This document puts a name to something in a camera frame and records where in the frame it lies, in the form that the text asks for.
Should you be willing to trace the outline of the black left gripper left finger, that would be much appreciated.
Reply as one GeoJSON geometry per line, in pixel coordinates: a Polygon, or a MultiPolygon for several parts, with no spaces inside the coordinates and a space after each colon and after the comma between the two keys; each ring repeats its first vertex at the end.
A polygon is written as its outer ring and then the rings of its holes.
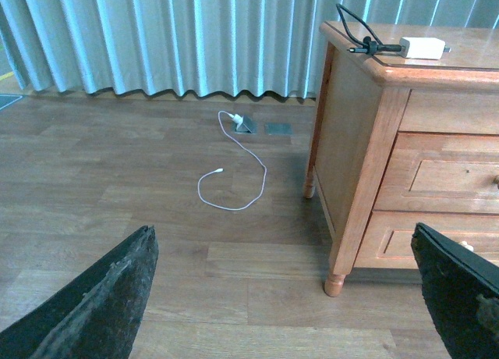
{"type": "Polygon", "coordinates": [[[3,358],[127,358],[143,320],[158,260],[142,226],[1,333],[3,358]]]}

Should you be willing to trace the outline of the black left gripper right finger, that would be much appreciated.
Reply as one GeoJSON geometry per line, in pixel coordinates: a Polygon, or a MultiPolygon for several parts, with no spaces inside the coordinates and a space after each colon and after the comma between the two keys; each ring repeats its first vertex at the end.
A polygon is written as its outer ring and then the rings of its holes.
{"type": "Polygon", "coordinates": [[[498,357],[498,267],[418,222],[411,248],[422,295],[452,358],[498,357]]]}

